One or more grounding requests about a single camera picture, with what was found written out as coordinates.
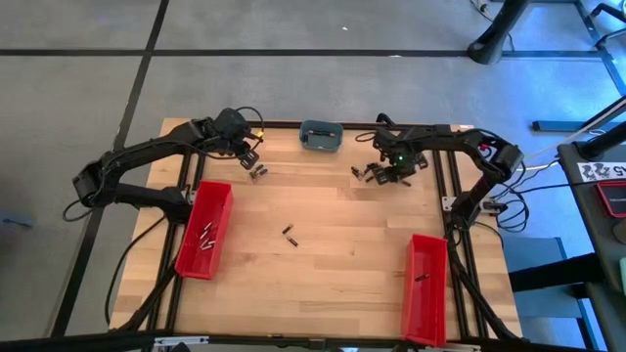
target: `sticker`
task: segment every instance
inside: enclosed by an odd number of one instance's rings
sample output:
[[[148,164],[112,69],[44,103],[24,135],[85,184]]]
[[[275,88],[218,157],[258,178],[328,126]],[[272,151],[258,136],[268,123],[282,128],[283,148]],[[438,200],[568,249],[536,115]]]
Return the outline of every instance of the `sticker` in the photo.
[[[583,182],[626,179],[626,162],[579,162]]]

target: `gray container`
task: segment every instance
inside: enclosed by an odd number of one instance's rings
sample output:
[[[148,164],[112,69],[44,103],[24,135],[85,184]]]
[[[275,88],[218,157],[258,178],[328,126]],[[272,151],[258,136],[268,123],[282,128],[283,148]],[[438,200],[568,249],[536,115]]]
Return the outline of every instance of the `gray container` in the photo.
[[[342,138],[340,123],[306,120],[300,125],[300,143],[310,151],[334,153],[339,150]]]

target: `red bin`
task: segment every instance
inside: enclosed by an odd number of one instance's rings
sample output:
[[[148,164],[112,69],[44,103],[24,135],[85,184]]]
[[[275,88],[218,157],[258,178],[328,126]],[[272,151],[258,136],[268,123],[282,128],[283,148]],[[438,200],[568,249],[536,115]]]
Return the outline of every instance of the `red bin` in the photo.
[[[230,184],[201,182],[176,260],[175,268],[180,276],[204,280],[215,277],[232,208]],[[201,239],[204,228],[211,222],[210,230]],[[201,244],[206,240],[215,244],[211,249],[202,250]]]
[[[447,241],[413,235],[407,245],[402,337],[420,344],[446,342]]]

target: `floor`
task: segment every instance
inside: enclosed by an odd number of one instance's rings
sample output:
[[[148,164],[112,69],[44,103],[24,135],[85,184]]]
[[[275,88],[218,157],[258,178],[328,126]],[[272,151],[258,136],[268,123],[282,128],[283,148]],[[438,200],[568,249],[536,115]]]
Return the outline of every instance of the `floor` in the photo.
[[[597,1],[584,3],[591,11]],[[158,0],[9,2],[0,12],[0,49],[143,49],[158,5]],[[500,4],[489,8],[496,14]],[[156,47],[465,50],[488,24],[468,1],[459,0],[178,0],[170,1]],[[602,33],[623,26],[606,15],[596,24]],[[572,5],[530,5],[512,35],[517,50],[593,46]],[[608,45],[622,75],[624,40]],[[63,208],[75,200],[71,178],[111,147],[140,61],[0,57],[5,165],[0,209],[36,222],[29,231],[0,227],[0,339],[47,333],[82,227],[61,219]],[[167,116],[204,117],[250,105],[267,119],[373,121],[385,111],[396,121],[473,124],[530,154],[564,137],[532,133],[531,121],[586,120],[618,97],[599,59],[505,59],[481,66],[467,58],[158,57],[150,63],[126,144],[155,136]],[[142,184],[146,177],[142,168],[124,181]],[[527,184],[563,181],[554,167]],[[504,236],[558,233],[568,256],[592,250],[568,189],[529,194],[527,200],[528,228]],[[549,205],[555,200],[562,205],[559,214]],[[104,296],[135,217],[130,206],[107,208],[68,333],[106,330]],[[531,323],[532,329],[545,324],[555,332],[542,337],[545,341],[568,343],[559,322]]]

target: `wooden tabletop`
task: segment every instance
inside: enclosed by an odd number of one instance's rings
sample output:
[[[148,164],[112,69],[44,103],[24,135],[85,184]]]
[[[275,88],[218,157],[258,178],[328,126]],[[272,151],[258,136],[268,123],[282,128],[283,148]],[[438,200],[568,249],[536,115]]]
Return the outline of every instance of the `wooden tabletop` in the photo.
[[[185,121],[167,118],[161,134]],[[408,178],[410,188],[357,180],[350,166],[364,169],[379,159],[371,143],[354,141],[359,133],[345,131],[339,152],[325,154],[304,150],[296,129],[266,129],[265,143],[257,151],[269,172],[256,183],[236,160],[206,161],[203,179],[233,185],[233,212],[216,279],[183,282],[177,332],[400,337],[406,245],[413,234],[443,237],[440,199],[432,166]],[[432,154],[425,155],[431,162]],[[175,185],[181,160],[176,155],[154,162],[148,187]],[[457,160],[463,189],[468,190],[480,172],[466,155],[457,154]],[[158,209],[141,210],[134,236],[161,214]],[[496,226],[486,215],[479,221]],[[281,233],[288,224],[294,225],[290,235],[298,247]],[[166,227],[161,223],[129,253],[112,328],[125,323],[153,288]],[[499,238],[478,226],[470,235],[483,295],[507,327],[521,335]],[[469,330],[477,335],[471,299],[465,296]],[[169,290],[162,302],[161,328]],[[446,302],[447,339],[456,339],[449,277]]]

